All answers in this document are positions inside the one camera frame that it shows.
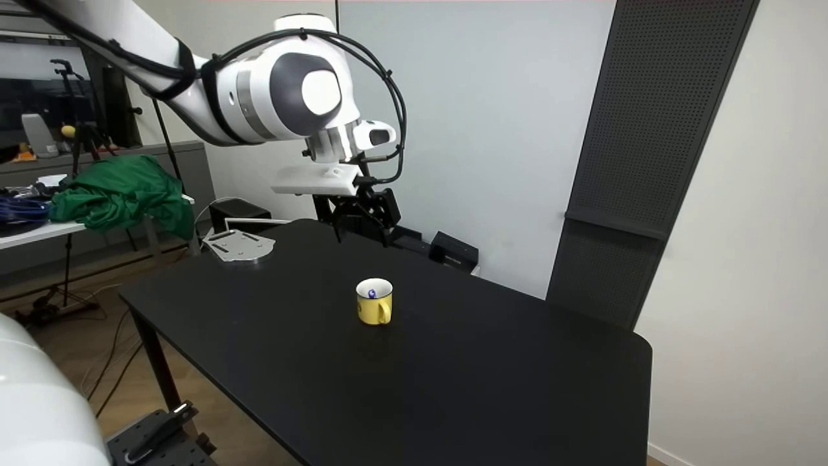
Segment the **black table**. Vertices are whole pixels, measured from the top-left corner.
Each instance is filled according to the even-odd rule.
[[[645,466],[650,345],[317,223],[260,264],[187,259],[122,286],[165,400],[158,334],[304,464]],[[355,285],[396,285],[394,327]]]

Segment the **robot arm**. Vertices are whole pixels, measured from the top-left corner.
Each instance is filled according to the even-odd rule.
[[[308,139],[313,161],[338,162],[396,142],[394,126],[359,120],[347,60],[326,42],[328,19],[282,19],[277,42],[233,63],[192,53],[132,0],[18,3],[125,69],[213,144]]]

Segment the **yellow cup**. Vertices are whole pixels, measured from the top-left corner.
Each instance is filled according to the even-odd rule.
[[[394,285],[379,276],[357,285],[357,315],[365,327],[387,327],[394,319]]]

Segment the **floor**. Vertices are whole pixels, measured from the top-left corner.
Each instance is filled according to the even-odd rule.
[[[153,369],[143,351],[126,367],[125,380],[115,384],[122,367],[140,345],[140,337],[126,315],[125,303],[115,298],[114,285],[134,279],[176,259],[183,259],[187,249],[169,250],[161,261],[144,259],[130,266],[96,274],[71,285],[79,298],[101,303],[99,310],[79,314],[56,320],[37,334],[39,345],[52,354],[56,367],[77,385],[79,394],[90,394],[105,356],[114,347],[109,369],[103,372],[90,407],[101,412],[103,438],[115,434],[140,416],[163,407]],[[3,299],[3,310],[22,308],[31,298]],[[165,354],[179,384],[181,398],[198,409],[194,419],[198,431],[206,431],[218,446],[213,457],[220,466],[295,466],[297,461],[273,443],[258,425],[254,425],[227,397],[222,397],[197,367],[192,367],[172,347],[165,345]]]

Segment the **cup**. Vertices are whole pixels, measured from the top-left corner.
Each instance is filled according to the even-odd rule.
[[[357,283],[357,315],[365,327],[387,327],[394,315],[394,285],[379,276]]]

